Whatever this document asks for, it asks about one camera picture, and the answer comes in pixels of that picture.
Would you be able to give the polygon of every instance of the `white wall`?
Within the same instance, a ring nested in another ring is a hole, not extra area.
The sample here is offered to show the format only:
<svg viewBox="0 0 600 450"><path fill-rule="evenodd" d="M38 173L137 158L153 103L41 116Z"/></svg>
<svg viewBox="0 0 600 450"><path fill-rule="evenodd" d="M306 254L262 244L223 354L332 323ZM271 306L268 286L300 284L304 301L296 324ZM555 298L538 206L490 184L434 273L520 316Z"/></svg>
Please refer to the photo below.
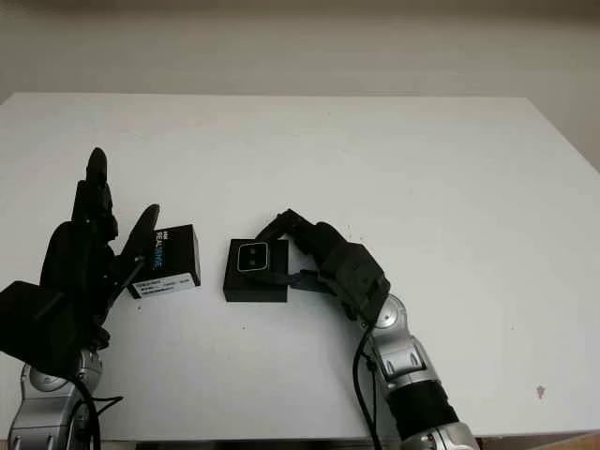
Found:
<svg viewBox="0 0 600 450"><path fill-rule="evenodd" d="M600 168L594 3L0 0L0 98L35 90L527 97Z"/></svg>

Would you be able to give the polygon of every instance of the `white table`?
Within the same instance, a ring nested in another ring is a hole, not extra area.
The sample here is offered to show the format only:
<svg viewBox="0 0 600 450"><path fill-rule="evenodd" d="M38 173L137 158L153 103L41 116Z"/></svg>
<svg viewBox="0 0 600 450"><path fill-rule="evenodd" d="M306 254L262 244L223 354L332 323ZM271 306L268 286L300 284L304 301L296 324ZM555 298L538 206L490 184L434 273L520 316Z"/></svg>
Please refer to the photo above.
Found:
<svg viewBox="0 0 600 450"><path fill-rule="evenodd" d="M222 295L229 239L287 207L371 250L474 433L600 428L600 177L527 100L15 95L0 107L0 286L37 282L96 145L114 247L156 202L158 226L194 224L202 259L201 288L112 309L97 394L126 401L104 438L367 435L358 329L335 301ZM0 355L0 437L20 369ZM395 435L387 415L381 432Z"/></svg>

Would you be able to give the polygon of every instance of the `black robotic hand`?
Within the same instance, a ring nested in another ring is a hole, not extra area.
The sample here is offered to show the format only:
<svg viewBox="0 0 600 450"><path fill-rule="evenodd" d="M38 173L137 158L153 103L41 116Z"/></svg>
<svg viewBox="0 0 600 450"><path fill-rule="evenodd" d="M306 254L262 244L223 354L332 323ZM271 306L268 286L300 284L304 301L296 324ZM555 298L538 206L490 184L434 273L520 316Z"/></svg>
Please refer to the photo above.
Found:
<svg viewBox="0 0 600 450"><path fill-rule="evenodd" d="M312 224L291 209L279 214L256 240L270 242L283 234L312 255L318 268L317 272L303 270L290 276L291 287L332 293L351 319L359 316L367 323L377 321L390 283L365 246L348 242L328 223Z"/></svg>
<svg viewBox="0 0 600 450"><path fill-rule="evenodd" d="M0 292L0 351L46 374L71 376L81 349L109 344L102 328L118 295L151 258L158 205L146 208L120 255L107 184L107 160L96 148L77 185L71 220L56 228L39 286L15 281Z"/></svg>

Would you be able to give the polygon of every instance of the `camera lens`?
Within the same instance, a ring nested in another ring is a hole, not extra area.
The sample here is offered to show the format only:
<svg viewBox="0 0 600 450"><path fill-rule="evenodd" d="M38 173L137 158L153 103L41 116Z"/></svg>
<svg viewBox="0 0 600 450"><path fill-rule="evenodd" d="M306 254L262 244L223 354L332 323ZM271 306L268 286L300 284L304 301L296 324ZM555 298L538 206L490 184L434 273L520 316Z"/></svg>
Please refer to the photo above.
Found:
<svg viewBox="0 0 600 450"><path fill-rule="evenodd" d="M264 270L269 266L269 246L266 242L242 244L237 250L238 272Z"/></svg>

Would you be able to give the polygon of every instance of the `black cable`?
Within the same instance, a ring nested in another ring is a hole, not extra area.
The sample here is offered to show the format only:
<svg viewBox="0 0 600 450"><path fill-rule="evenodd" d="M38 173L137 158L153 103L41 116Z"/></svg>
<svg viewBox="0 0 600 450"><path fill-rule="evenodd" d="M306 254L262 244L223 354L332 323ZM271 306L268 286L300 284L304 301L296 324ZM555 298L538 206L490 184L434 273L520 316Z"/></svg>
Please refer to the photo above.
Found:
<svg viewBox="0 0 600 450"><path fill-rule="evenodd" d="M377 433L377 381L375 380L375 370L369 369L371 372L371 384L373 386L373 426L375 427L375 432Z"/></svg>
<svg viewBox="0 0 600 450"><path fill-rule="evenodd" d="M122 399L123 399L122 396L108 397L108 398L96 398L96 397L94 397L93 398L94 401L106 401L106 402L108 402L108 405L104 405L102 408L100 408L99 410L97 410L98 417L100 417L100 415L102 413L104 413L106 410L108 410L112 406L116 405Z"/></svg>
<svg viewBox="0 0 600 450"><path fill-rule="evenodd" d="M362 356L367 361L367 370L371 373L371 386L372 386L372 394L373 394L373 426L375 430L377 430L377 381L375 372L377 371L377 364L373 361L368 354L364 353Z"/></svg>
<svg viewBox="0 0 600 450"><path fill-rule="evenodd" d="M90 416L90 425L92 426L92 442L94 444L94 450L101 449L100 441L100 422L98 421L98 412L96 411L96 404L94 398L87 389L87 386L78 378L72 378L69 380L79 390L83 397L83 403L87 406L87 411Z"/></svg>
<svg viewBox="0 0 600 450"><path fill-rule="evenodd" d="M379 441L377 429L375 428L375 424L371 420L371 415L368 412L365 398L363 397L363 393L360 389L360 382L358 381L358 364L360 362L361 356L364 354L363 350L365 349L365 345L367 345L368 335L371 333L371 331L373 331L374 326L374 323L367 325L365 334L361 337L358 343L358 347L356 348L356 353L354 354L354 359L352 360L352 382L354 384L354 392L356 393L356 398L358 399L358 405L360 406L360 409L363 412L363 415L365 416L365 421L367 422L368 431L371 435L373 446L375 447L375 450L381 450L382 443Z"/></svg>

